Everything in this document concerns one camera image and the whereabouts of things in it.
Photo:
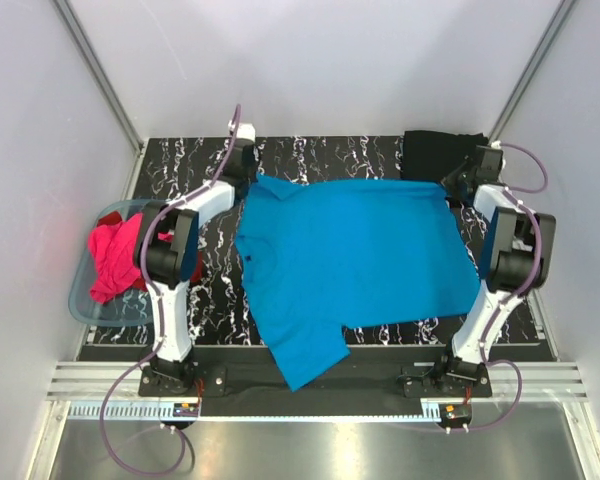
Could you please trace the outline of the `blue t shirt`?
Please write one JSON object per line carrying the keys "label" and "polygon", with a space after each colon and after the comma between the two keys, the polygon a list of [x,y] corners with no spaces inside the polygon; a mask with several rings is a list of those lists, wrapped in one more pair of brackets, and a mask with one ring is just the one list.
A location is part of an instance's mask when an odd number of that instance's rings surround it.
{"label": "blue t shirt", "polygon": [[347,357],[346,330],[464,315],[479,291],[433,183],[260,176],[235,245],[251,315],[294,391]]}

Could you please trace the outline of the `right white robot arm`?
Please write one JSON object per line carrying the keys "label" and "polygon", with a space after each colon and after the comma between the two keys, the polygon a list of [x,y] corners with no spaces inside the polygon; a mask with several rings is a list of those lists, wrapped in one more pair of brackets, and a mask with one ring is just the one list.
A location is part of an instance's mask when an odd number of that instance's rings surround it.
{"label": "right white robot arm", "polygon": [[432,370],[435,388],[446,395],[460,396],[489,382],[490,351],[504,323],[548,277],[556,218],[534,211],[515,196],[527,193],[527,188],[501,181],[503,149],[511,146],[501,141],[478,146],[442,180],[454,201],[472,206],[488,221],[478,295]]}

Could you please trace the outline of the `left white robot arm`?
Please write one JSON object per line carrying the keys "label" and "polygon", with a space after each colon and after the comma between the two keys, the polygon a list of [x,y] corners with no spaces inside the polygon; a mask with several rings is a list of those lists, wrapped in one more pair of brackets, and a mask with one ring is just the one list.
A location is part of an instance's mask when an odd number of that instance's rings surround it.
{"label": "left white robot arm", "polygon": [[238,140],[211,180],[178,200],[151,201],[142,210],[133,260],[150,295],[154,328],[151,352],[141,361],[144,396],[149,388],[180,394],[195,386],[187,295],[198,266],[199,230],[246,198],[256,177],[254,150],[253,140]]}

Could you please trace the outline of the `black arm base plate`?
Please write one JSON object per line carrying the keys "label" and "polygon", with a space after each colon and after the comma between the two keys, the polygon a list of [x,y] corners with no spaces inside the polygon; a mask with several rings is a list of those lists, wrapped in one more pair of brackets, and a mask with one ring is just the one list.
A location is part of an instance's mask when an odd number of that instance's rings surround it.
{"label": "black arm base plate", "polygon": [[[201,393],[213,398],[257,389],[290,392],[265,347],[195,347],[181,362],[150,360],[139,381],[142,397]],[[445,346],[353,346],[345,359],[303,390],[344,393],[367,389],[407,398],[492,396],[486,366],[456,360]]]}

